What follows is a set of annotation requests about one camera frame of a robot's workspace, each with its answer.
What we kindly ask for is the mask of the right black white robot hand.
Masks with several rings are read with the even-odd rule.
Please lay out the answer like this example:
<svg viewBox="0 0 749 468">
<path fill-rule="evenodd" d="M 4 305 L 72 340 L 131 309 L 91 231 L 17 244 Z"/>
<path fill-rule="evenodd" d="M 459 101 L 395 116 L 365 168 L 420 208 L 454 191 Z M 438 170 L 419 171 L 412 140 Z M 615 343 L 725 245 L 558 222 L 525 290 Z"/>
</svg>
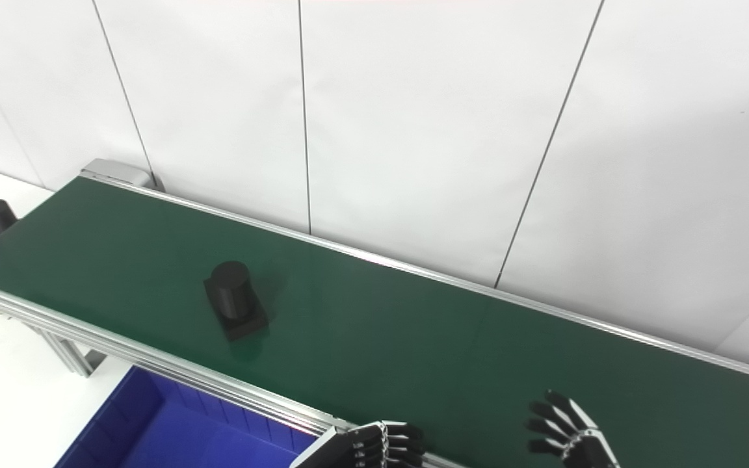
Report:
<svg viewBox="0 0 749 468">
<path fill-rule="evenodd" d="M 532 417 L 524 424 L 541 438 L 530 439 L 531 454 L 554 456 L 564 467 L 620 467 L 603 430 L 573 399 L 547 390 L 530 402 Z"/>
</svg>

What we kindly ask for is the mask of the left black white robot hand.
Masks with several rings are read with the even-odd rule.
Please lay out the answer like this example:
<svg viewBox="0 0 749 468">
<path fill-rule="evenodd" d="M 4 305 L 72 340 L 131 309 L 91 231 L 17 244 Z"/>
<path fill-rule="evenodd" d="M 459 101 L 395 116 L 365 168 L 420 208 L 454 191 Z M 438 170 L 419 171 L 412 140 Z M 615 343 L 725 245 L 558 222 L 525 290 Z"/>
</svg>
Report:
<svg viewBox="0 0 749 468">
<path fill-rule="evenodd" d="M 424 432 L 407 422 L 375 421 L 320 435 L 291 467 L 422 467 Z"/>
</svg>

